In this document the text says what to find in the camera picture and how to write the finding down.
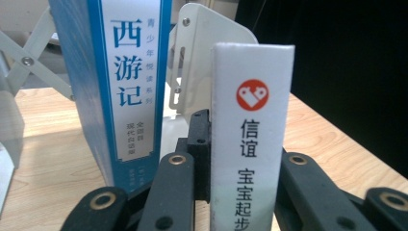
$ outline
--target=dark background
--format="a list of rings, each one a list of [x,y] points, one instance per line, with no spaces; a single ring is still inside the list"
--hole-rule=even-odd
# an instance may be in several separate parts
[[[241,0],[236,21],[294,44],[292,93],[408,178],[408,1]]]

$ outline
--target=metal screw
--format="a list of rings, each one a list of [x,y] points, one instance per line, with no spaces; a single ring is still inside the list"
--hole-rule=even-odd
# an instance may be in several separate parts
[[[187,17],[183,18],[183,25],[186,26],[186,27],[189,26],[190,25],[190,19],[187,18]]]
[[[174,90],[174,93],[181,93],[181,88],[178,87],[177,89]]]
[[[22,59],[21,59],[21,62],[22,62],[24,65],[27,65],[27,66],[34,65],[34,60],[31,59],[30,57],[24,57],[24,58],[22,58]]]

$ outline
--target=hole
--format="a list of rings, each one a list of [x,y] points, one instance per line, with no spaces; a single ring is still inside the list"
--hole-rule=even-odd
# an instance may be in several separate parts
[[[356,224],[353,220],[345,217],[338,217],[337,223],[345,230],[355,230]]]
[[[408,200],[398,194],[391,192],[382,192],[381,201],[393,209],[408,212]]]
[[[156,228],[159,230],[167,230],[173,225],[171,217],[162,217],[156,220]]]
[[[186,160],[186,157],[184,157],[184,156],[174,155],[174,156],[170,157],[170,158],[168,159],[168,161],[169,161],[172,165],[178,166],[178,165],[181,165],[181,164],[185,163],[187,160]]]
[[[299,165],[299,166],[303,166],[307,164],[307,160],[304,159],[301,156],[291,156],[289,159],[292,163]]]
[[[116,195],[113,192],[102,192],[94,196],[89,205],[93,210],[103,210],[110,207],[115,201]]]
[[[95,203],[97,205],[103,205],[109,202],[109,200],[111,200],[111,198],[107,195],[102,195],[101,197],[97,198]]]
[[[181,80],[182,80],[182,75],[183,75],[183,65],[184,65],[184,54],[186,53],[186,47],[181,47],[180,49],[180,57],[179,57],[179,62],[178,62],[178,68],[177,68],[177,78],[176,82],[174,82],[172,85],[172,88],[174,89],[174,98],[173,98],[173,104],[177,105],[179,103],[179,98],[180,98],[180,93],[181,93]]]

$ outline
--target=table surface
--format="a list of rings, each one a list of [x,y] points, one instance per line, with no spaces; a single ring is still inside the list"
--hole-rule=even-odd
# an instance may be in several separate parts
[[[104,181],[85,141],[75,103],[53,89],[21,90],[24,148],[0,230],[60,230],[72,208]],[[314,158],[336,185],[359,197],[372,187],[408,193],[408,181],[291,95],[284,147]],[[208,230],[196,204],[196,230]],[[276,223],[272,230],[279,230]]]

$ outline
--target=book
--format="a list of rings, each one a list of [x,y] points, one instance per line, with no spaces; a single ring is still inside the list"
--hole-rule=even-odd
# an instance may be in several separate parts
[[[294,47],[218,43],[213,55],[211,230],[270,230]]]
[[[158,167],[170,0],[50,0],[75,103],[106,184],[127,192]]]

